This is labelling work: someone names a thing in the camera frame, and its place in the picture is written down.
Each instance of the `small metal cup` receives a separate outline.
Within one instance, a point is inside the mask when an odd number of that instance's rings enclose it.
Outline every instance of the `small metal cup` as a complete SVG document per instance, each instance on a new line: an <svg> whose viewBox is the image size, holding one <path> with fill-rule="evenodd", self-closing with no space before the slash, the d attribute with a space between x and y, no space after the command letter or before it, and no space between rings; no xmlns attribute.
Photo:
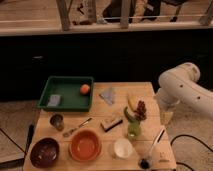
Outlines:
<svg viewBox="0 0 213 171"><path fill-rule="evenodd" d="M58 131L64 129L63 116L60 114L55 114L50 118L50 124L54 126Z"/></svg>

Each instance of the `utensil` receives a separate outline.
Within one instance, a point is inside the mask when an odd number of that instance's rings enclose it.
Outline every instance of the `utensil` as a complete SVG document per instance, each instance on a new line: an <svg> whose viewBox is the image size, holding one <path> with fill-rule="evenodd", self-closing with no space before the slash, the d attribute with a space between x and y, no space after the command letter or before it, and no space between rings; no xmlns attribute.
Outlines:
<svg viewBox="0 0 213 171"><path fill-rule="evenodd" d="M77 129L81 128L82 126L86 125L87 123L89 123L89 121L91 121L92 118L87 119L86 121L84 121L83 123L81 123L80 125L78 125L75 128L70 129L69 131L63 133L63 137L69 137L74 131L76 131Z"/></svg>
<svg viewBox="0 0 213 171"><path fill-rule="evenodd" d="M165 132L165 129L162 128L161 131L158 133L158 135L155 137L155 139L148 151L148 155L139 161L139 165L141 168L143 168L143 169L150 168L150 165L151 165L150 160L151 160L152 151L153 151L154 147L160 142L164 132Z"/></svg>

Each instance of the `tiled floor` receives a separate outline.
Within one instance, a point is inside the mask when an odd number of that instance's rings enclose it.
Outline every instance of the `tiled floor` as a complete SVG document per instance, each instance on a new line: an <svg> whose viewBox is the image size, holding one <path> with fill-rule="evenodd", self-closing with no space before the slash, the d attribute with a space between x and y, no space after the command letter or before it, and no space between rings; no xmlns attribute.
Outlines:
<svg viewBox="0 0 213 171"><path fill-rule="evenodd" d="M22 148L25 148L28 126L36 124L39 110L37 101L4 102L0 103L0 125L11 138ZM184 104L179 104L174 110L174 116L167 126L172 140L180 134L195 136L211 148L213 147L213 121L194 112ZM181 137L173 143L175 158L184 162L196 171L213 170L213 153L192 138ZM14 154L23 153L0 133L0 162L5 157L14 157ZM21 171L22 167L3 169L5 171ZM188 171L178 165L177 171Z"/></svg>

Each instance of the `fork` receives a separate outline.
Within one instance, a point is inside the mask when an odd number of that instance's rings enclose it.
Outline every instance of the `fork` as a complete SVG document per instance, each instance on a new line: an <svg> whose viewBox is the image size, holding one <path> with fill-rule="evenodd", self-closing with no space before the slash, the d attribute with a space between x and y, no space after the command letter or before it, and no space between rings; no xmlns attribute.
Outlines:
<svg viewBox="0 0 213 171"><path fill-rule="evenodd" d="M83 123L81 123L80 125L78 125L75 128L71 128L69 131L63 133L63 137L69 137L70 135L72 135L72 133L74 131L76 131L77 129L81 128L82 126L86 125L87 123L89 123L89 121L91 121L92 118L87 119L86 121L84 121Z"/></svg>

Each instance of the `white cup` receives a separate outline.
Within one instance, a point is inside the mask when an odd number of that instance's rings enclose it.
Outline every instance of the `white cup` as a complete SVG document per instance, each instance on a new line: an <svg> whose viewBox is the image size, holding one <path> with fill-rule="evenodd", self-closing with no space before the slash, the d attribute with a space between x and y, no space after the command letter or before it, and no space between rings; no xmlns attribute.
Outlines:
<svg viewBox="0 0 213 171"><path fill-rule="evenodd" d="M114 153L117 157L127 159L133 152L133 147L130 141L126 138L119 138L114 142Z"/></svg>

